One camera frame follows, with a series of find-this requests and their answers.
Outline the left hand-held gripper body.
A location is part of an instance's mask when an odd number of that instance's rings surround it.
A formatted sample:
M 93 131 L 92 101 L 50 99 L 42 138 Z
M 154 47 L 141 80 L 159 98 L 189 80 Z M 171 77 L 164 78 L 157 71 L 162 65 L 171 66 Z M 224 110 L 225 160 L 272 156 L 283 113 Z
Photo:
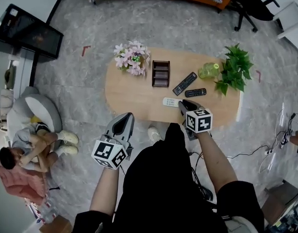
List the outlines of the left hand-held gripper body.
M 109 169 L 118 169 L 125 159 L 130 159 L 133 147 L 127 141 L 103 134 L 95 141 L 91 157 Z

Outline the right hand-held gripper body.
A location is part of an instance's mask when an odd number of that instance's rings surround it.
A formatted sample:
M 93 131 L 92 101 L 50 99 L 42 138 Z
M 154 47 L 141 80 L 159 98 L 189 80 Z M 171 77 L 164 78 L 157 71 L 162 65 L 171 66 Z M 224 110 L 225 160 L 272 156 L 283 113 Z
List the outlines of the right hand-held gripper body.
M 190 141 L 197 139 L 198 133 L 208 132 L 213 126 L 213 114 L 209 109 L 198 109 L 185 113 L 185 129 Z

